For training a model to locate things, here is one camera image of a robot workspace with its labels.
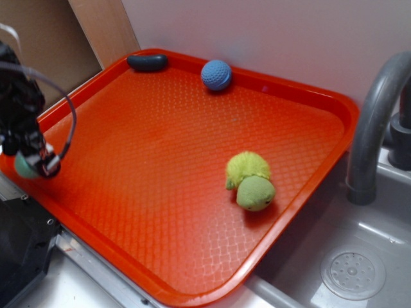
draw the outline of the blue foam ball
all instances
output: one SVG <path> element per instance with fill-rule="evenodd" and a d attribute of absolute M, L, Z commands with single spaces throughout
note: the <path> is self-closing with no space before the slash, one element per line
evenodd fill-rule
<path fill-rule="evenodd" d="M 228 87 L 231 75 L 231 67 L 221 60 L 211 60 L 201 70 L 201 79 L 204 85 L 213 91 L 220 91 Z"/>

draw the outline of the sink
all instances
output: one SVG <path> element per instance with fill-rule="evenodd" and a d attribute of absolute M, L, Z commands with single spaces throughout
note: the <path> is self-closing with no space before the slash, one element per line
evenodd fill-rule
<path fill-rule="evenodd" d="M 254 272 L 283 295 L 276 307 L 410 305 L 411 173 L 379 164 L 376 201 L 353 205 L 347 162 L 345 155 Z"/>

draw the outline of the green plush turtle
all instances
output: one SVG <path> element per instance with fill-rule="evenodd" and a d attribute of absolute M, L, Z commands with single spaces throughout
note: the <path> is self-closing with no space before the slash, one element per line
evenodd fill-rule
<path fill-rule="evenodd" d="M 245 210 L 263 210 L 275 196 L 270 166 L 254 152 L 245 151 L 230 159 L 226 175 L 225 188 L 237 189 L 237 203 Z"/>

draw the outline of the sink drain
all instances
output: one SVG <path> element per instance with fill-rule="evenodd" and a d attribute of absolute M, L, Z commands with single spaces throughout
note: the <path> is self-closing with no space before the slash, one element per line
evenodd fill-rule
<path fill-rule="evenodd" d="M 385 282 L 381 259 L 361 246 L 340 246 L 322 261 L 321 277 L 327 288 L 347 300 L 365 300 L 377 294 Z"/>

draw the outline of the gray faucet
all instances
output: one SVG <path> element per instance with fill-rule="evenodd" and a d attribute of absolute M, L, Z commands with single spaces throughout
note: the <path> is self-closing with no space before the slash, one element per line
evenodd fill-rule
<path fill-rule="evenodd" d="M 390 58 L 372 84 L 355 131 L 346 184 L 351 203 L 366 205 L 376 198 L 376 169 L 387 136 L 389 162 L 411 170 L 411 51 Z M 399 113 L 391 113 L 400 98 Z"/>

